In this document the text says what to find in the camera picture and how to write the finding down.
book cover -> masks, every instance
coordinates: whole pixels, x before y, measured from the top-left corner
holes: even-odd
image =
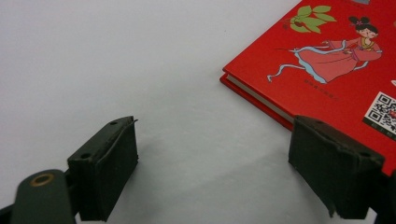
[[[292,129],[320,119],[396,169],[396,4],[303,0],[224,67],[221,82]]]

black mechanical part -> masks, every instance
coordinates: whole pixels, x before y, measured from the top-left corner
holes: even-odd
[[[396,223],[396,174],[381,170],[384,157],[317,119],[297,116],[289,162],[326,205],[330,215],[364,219],[369,207],[375,224]]]
[[[66,172],[31,175],[14,204],[0,210],[0,224],[106,221],[137,165],[134,117],[109,122],[67,161]]]

qr code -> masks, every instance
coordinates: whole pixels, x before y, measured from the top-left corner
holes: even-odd
[[[380,92],[363,121],[396,141],[396,100]]]

black hair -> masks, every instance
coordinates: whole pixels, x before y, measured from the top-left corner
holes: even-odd
[[[378,34],[378,29],[370,24],[370,19],[367,17],[362,17],[360,20],[357,17],[349,17],[349,20],[353,23],[357,31],[367,28],[371,32]]]

cartoon woman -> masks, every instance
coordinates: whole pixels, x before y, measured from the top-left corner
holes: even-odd
[[[349,17],[349,20],[361,37],[342,41],[326,40],[323,43],[327,46],[324,47],[290,50],[299,59],[300,66],[282,64],[277,74],[267,76],[268,81],[271,82],[273,77],[279,76],[283,68],[293,67],[304,69],[320,83],[329,83],[337,77],[365,67],[369,61],[380,58],[382,50],[372,40],[378,36],[378,30],[370,24],[370,20],[367,17],[360,20]]]

